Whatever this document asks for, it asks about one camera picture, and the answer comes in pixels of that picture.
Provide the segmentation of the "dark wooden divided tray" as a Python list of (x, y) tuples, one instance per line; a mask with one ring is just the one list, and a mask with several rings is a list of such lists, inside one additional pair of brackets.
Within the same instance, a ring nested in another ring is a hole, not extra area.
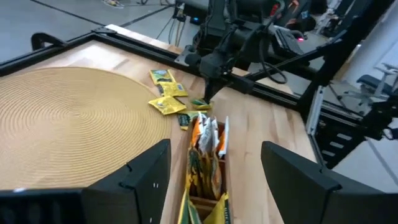
[[(203, 159), (204, 159), (204, 154), (198, 148), (199, 147), (199, 145), (198, 145), (199, 140), (198, 140), (198, 142), (197, 142), (195, 147), (191, 146), (191, 143), (190, 143), (191, 137), (192, 137), (192, 129), (193, 129), (193, 125), (194, 125), (195, 120), (196, 120), (196, 118), (193, 121), (191, 121), (191, 123), (189, 125), (189, 128), (187, 129), (187, 131), (190, 131), (190, 139), (189, 139), (189, 145), (188, 145), (188, 149), (187, 149), (187, 155), (188, 155), (188, 150), (192, 147), (192, 148), (195, 148), (197, 150), (197, 152), (200, 153), (202, 155)], [(218, 121), (219, 138), (221, 136), (221, 133), (224, 131), (224, 123), (221, 123), (221, 122)], [(212, 152), (213, 152), (213, 150), (212, 150), (212, 139), (211, 139), (211, 142), (209, 143), (208, 152), (207, 152), (209, 154), (209, 157), (210, 157), (211, 161), (212, 161), (212, 158), (213, 158)], [(230, 188), (230, 177), (229, 177), (229, 167), (228, 167), (229, 161), (228, 161), (227, 152), (226, 152), (226, 155), (223, 158), (220, 159), (218, 157), (218, 160), (219, 160), (219, 165), (220, 165), (221, 174), (222, 174), (221, 195), (223, 195), (224, 193), (228, 193), (228, 195), (229, 195), (228, 190)], [(186, 168), (185, 168), (185, 186), (184, 186), (183, 192), (184, 192), (185, 189), (187, 189), (186, 188)], [(213, 208), (215, 207), (217, 202), (220, 200), (220, 199), (216, 200), (215, 198), (213, 200), (210, 200), (208, 198), (203, 198), (203, 189), (202, 189), (202, 195), (201, 196), (196, 197), (196, 196), (192, 196), (192, 195), (189, 194), (189, 199), (195, 205), (195, 207), (197, 208), (199, 216), (200, 216), (201, 221), (202, 221), (202, 224), (204, 224), (203, 221), (211, 213), (211, 211), (213, 210)], [(231, 215), (231, 224), (233, 224), (233, 213), (232, 213), (232, 204), (231, 204), (230, 196), (229, 196), (229, 209), (230, 209), (230, 215)]]

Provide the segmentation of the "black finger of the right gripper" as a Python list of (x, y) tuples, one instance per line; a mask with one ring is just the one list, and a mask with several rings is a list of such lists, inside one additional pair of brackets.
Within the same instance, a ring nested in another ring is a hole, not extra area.
[(223, 80), (215, 80), (213, 82), (213, 96), (215, 96), (222, 88), (224, 88), (225, 82)]
[(205, 92), (204, 92), (203, 100), (206, 104), (210, 104), (210, 100), (213, 97), (214, 84), (215, 84), (215, 82), (210, 78), (207, 78), (205, 80)]

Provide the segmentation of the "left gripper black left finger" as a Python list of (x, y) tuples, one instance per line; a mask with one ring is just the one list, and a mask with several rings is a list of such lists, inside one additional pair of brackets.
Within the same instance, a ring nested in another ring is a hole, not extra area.
[(170, 163), (162, 139), (87, 187), (0, 190), (0, 224), (159, 224)]

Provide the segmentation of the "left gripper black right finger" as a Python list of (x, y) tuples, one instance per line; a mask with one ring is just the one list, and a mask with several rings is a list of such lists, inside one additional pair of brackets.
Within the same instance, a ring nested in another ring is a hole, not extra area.
[(398, 193), (385, 193), (264, 141), (261, 161), (285, 224), (398, 224)]

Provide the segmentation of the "black aluminium table frame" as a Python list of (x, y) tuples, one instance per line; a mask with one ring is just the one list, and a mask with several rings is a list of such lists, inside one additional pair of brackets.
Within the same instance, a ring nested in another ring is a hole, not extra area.
[[(338, 67), (342, 66), (344, 60), (354, 49), (354, 45), (364, 37), (370, 25), (375, 23), (392, 3), (393, 0), (372, 0), (364, 14), (355, 18), (351, 27), (339, 34), (334, 42), (324, 45), (320, 50), (311, 51), (277, 64), (282, 66), (282, 70), (290, 73), (298, 71), (301, 76), (304, 76), (307, 71), (301, 66), (301, 62), (310, 60), (316, 54), (326, 57), (321, 69), (309, 78), (311, 83), (301, 97), (289, 95), (281, 90), (258, 83), (259, 79), (265, 77), (264, 72), (244, 76), (232, 72), (239, 77), (249, 77), (254, 82), (252, 91), (247, 94), (297, 111), (304, 121), (316, 118), (315, 126), (320, 127), (321, 130), (314, 131), (309, 138), (318, 162), (329, 169), (341, 162), (366, 137), (375, 140), (382, 139), (384, 131), (388, 129), (392, 120), (398, 118), (398, 95), (392, 95), (386, 101), (373, 103), (370, 112), (361, 119), (344, 114), (344, 109), (341, 106), (335, 110), (329, 109), (320, 99), (321, 88), (329, 83)], [(42, 49), (33, 50), (29, 54), (0, 63), (0, 77), (19, 72), (91, 40), (97, 40), (197, 77), (201, 76), (198, 70), (177, 63), (176, 53), (100, 27), (67, 41), (67, 45), (64, 47), (46, 44)]]

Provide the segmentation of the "grey office chair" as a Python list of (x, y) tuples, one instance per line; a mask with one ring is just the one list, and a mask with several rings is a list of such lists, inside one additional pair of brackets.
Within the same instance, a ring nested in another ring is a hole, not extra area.
[[(384, 68), (376, 67), (383, 73), (381, 79), (377, 79), (371, 75), (363, 75), (357, 79), (356, 83), (360, 84), (360, 92), (344, 91), (337, 96), (340, 101), (343, 98), (355, 98), (359, 100), (358, 106), (371, 105), (373, 98), (379, 100), (387, 100), (392, 95), (398, 95), (398, 65), (382, 63)], [(388, 76), (396, 76), (397, 80), (393, 85), (386, 83)]]

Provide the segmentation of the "round woven straw placemat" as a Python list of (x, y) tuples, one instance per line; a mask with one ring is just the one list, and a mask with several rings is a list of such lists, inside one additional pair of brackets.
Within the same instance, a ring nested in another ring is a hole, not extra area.
[(171, 136), (154, 93), (83, 67), (0, 78), (0, 190), (86, 187)]

